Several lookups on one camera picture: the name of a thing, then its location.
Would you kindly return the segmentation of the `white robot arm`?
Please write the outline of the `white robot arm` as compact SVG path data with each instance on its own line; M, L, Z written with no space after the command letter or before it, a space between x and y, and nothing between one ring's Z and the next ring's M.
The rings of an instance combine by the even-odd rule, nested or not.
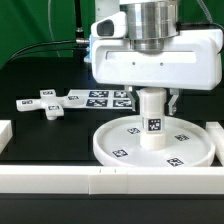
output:
M95 80L170 90L169 113L183 89L211 90L222 77L224 30L213 23L178 21L178 0L119 0L91 26Z

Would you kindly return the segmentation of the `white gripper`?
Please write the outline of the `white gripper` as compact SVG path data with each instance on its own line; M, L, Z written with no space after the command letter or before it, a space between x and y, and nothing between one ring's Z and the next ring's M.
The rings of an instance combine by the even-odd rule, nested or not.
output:
M133 86L176 88L170 90L169 115L177 111L179 89L211 90L222 78L219 29L185 30L165 40L157 54L138 52L126 39L101 39L92 46L92 72L99 83L124 87L136 109Z

